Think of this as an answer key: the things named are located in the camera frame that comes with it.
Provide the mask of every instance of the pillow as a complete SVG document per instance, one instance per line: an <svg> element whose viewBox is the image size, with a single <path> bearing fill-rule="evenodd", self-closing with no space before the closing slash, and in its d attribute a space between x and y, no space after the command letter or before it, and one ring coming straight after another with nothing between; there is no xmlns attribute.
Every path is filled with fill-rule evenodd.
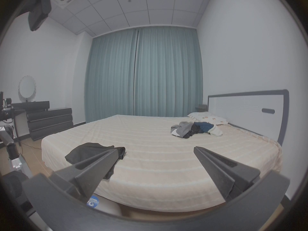
<svg viewBox="0 0 308 231"><path fill-rule="evenodd" d="M208 122L213 125L228 124L225 118L211 114L210 112L193 112L188 115L191 119L198 122Z"/></svg>

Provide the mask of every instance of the headboard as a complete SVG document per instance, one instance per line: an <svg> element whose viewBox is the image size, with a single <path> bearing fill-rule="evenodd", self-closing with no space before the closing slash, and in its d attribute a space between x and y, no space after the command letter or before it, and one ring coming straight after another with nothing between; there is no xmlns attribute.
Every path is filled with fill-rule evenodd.
<svg viewBox="0 0 308 231"><path fill-rule="evenodd" d="M265 90L208 96L208 112L283 143L289 116L289 91Z"/></svg>

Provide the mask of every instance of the round blue logo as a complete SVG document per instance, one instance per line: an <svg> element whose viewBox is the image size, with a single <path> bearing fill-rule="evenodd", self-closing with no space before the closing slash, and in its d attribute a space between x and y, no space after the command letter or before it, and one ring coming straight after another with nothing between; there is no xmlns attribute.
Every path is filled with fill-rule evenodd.
<svg viewBox="0 0 308 231"><path fill-rule="evenodd" d="M92 197L89 199L89 201L87 202L87 206L90 206L92 208L95 208L99 203L99 200L97 197L95 197L94 195L92 195Z"/></svg>

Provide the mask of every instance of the mattress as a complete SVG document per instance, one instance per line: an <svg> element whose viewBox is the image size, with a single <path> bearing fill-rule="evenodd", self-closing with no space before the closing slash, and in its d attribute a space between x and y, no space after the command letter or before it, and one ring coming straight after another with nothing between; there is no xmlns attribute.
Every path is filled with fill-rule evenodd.
<svg viewBox="0 0 308 231"><path fill-rule="evenodd" d="M42 159L52 170L71 164L65 156L86 142L124 146L109 180L95 193L127 206L163 212L188 212L224 202L214 182L194 155L205 147L240 163L258 168L261 177L280 170L281 147L271 139L231 125L219 125L223 135L195 134L182 139L170 127L189 117L115 115L81 125L42 140Z"/></svg>

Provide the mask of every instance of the wooden floor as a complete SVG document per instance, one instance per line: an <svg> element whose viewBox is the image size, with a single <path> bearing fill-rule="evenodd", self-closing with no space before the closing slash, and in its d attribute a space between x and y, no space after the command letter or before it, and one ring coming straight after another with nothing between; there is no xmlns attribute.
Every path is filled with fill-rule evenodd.
<svg viewBox="0 0 308 231"><path fill-rule="evenodd" d="M31 138L25 139L22 141L22 146L17 145L19 152L24 156L27 164L29 165L30 170L33 175L38 173L42 173L47 177L52 173L52 170L48 168L45 163L42 161L42 150L41 150L41 141L32 141ZM9 162L8 162L8 154L6 148L0 149L0 173L5 175L10 172ZM196 216L203 213L208 213L214 209L219 208L224 204L219 206L214 206L205 210L198 210L192 212L185 213L164 213L157 211L148 211L141 210L132 207L128 207L125 205L120 205L123 216L138 219L138 220L151 220L151 221L166 221L166 220L176 220L191 216ZM265 230L274 220L275 218L283 211L283 207L281 204L277 207L272 216L268 219L268 221L261 227L260 230Z"/></svg>

